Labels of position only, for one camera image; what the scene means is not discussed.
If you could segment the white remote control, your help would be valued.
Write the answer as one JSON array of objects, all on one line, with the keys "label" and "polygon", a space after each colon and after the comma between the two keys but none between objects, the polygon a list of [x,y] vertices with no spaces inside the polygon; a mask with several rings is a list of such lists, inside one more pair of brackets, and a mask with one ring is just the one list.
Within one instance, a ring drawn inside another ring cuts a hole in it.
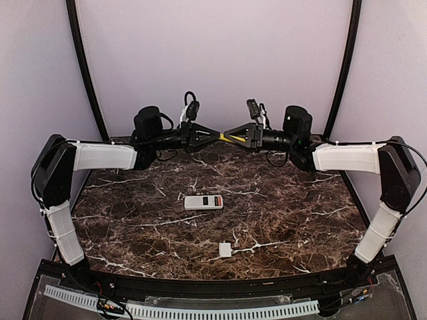
[{"label": "white remote control", "polygon": [[187,196],[184,199],[185,210],[214,210],[222,209],[224,207],[224,200],[222,198],[222,207],[216,207],[214,204],[214,197],[221,195],[194,195]]}]

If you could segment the yellow handled screwdriver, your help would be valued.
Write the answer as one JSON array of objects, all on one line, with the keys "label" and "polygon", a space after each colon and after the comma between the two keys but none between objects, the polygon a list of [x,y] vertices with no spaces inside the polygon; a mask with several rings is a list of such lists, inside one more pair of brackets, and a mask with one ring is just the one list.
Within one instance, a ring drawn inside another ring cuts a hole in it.
[{"label": "yellow handled screwdriver", "polygon": [[232,135],[230,135],[229,137],[226,137],[223,133],[220,134],[219,140],[227,143],[245,143],[246,142],[246,138],[244,137],[235,137]]}]

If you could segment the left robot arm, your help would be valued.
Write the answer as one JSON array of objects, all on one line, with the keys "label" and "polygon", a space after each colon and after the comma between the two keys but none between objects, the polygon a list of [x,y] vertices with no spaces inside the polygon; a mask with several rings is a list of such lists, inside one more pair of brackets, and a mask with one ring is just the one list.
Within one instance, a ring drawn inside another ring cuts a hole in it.
[{"label": "left robot arm", "polygon": [[71,218],[70,198],[73,174],[94,169],[142,171],[156,159],[159,151],[183,149],[200,151],[215,143],[220,133],[194,123],[182,122],[179,128],[165,129],[169,117],[158,107],[141,109],[134,117],[135,129],[129,143],[84,142],[50,136],[31,170],[31,192],[65,263],[72,267],[85,260]]}]

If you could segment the white battery cover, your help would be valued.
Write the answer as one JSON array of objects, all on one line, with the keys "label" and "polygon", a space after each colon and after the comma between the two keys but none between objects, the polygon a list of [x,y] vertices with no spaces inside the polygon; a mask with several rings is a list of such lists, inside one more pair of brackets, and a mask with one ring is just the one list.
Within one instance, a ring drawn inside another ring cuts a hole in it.
[{"label": "white battery cover", "polygon": [[220,258],[229,258],[232,257],[232,245],[228,242],[219,243],[219,256]]}]

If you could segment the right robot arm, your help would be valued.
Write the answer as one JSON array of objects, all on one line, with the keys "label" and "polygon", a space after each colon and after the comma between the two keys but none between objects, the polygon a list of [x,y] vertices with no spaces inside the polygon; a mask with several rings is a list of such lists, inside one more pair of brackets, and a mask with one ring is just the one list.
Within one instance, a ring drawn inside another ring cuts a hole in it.
[{"label": "right robot arm", "polygon": [[343,283],[355,286],[373,270],[379,252],[396,234],[421,182],[413,158],[415,149],[403,138],[387,141],[315,142],[311,139],[312,116],[302,107],[286,107],[282,130],[269,127],[263,105],[248,101],[252,122],[225,131],[223,136],[253,152],[280,151],[298,169],[314,171],[359,171],[381,177],[382,194],[367,231],[346,262]]}]

